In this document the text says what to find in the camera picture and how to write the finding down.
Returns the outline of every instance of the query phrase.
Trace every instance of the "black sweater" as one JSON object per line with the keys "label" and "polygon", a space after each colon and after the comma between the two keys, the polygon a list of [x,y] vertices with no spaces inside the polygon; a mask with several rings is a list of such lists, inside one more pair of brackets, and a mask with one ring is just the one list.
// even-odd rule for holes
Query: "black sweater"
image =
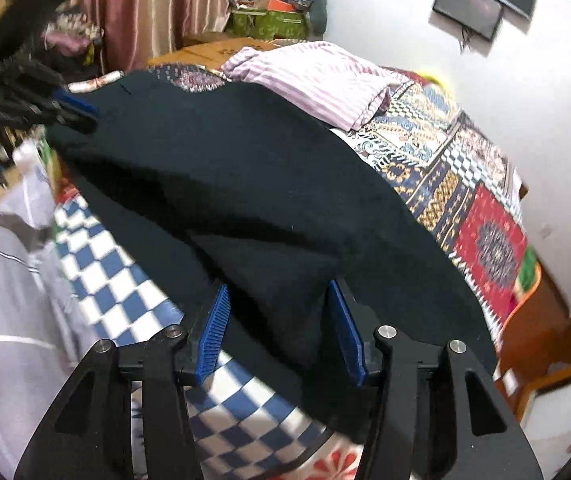
{"label": "black sweater", "polygon": [[232,286],[224,349],[293,404],[361,440],[371,392],[349,385],[323,312],[344,276],[379,320],[432,344],[494,348],[474,294],[394,190],[274,92],[190,93],[147,72],[88,94],[83,135],[48,139],[115,239],[187,316],[214,276]]}

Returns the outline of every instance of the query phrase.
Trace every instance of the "bed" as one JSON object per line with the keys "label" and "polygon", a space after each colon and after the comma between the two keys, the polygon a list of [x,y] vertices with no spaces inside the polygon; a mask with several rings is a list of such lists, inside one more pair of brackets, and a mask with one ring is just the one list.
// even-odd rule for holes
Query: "bed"
{"label": "bed", "polygon": [[[197,90],[217,84],[202,69],[192,68],[188,76],[174,65],[150,70]],[[384,113],[359,131],[332,132],[386,179],[432,233],[478,298],[499,349],[527,245],[521,180],[501,150],[439,85],[396,72],[405,82]],[[81,195],[61,204],[55,220],[64,273],[98,337],[125,345],[181,321],[178,309],[115,242]],[[352,478],[357,470],[362,446],[311,420],[225,352],[206,383],[186,391],[186,400],[206,474]],[[133,455],[136,473],[144,478],[140,402],[134,394]]]}

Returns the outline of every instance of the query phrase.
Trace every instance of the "patterned bedspread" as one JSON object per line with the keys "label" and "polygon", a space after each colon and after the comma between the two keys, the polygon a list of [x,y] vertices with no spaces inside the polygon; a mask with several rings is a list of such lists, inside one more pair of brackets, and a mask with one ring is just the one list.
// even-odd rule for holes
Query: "patterned bedspread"
{"label": "patterned bedspread", "polygon": [[332,129],[405,201],[474,291],[499,348],[527,245],[521,179],[438,85],[416,75],[359,131]]}

